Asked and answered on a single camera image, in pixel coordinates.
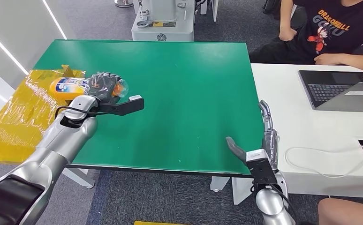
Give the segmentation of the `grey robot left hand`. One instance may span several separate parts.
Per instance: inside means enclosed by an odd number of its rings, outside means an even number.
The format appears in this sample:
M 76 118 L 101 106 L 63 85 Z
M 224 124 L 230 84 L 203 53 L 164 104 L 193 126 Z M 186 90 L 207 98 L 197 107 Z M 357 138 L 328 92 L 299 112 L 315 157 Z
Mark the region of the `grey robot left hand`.
M 116 86 L 121 76 L 110 72 L 97 72 L 87 81 L 84 89 L 85 95 L 94 96 L 102 103 L 117 103 L 120 100 Z

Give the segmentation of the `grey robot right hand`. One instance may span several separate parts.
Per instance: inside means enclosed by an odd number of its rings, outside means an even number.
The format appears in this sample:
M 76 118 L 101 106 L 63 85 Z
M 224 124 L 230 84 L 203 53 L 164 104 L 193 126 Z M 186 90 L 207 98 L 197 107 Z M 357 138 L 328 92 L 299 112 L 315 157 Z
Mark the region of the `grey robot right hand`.
M 259 108 L 261 110 L 262 119 L 264 122 L 264 136 L 262 139 L 261 149 L 265 150 L 267 156 L 269 158 L 269 163 L 272 170 L 277 173 L 278 169 L 278 142 L 279 135 L 276 129 L 273 127 L 273 121 L 271 116 L 271 111 L 269 105 L 264 101 L 260 100 Z M 233 152 L 235 156 L 239 160 L 241 160 L 245 165 L 247 165 L 248 161 L 248 153 L 252 153 L 253 151 L 246 152 L 242 148 L 236 145 L 235 141 L 231 137 L 226 137 L 226 142 L 228 148 Z

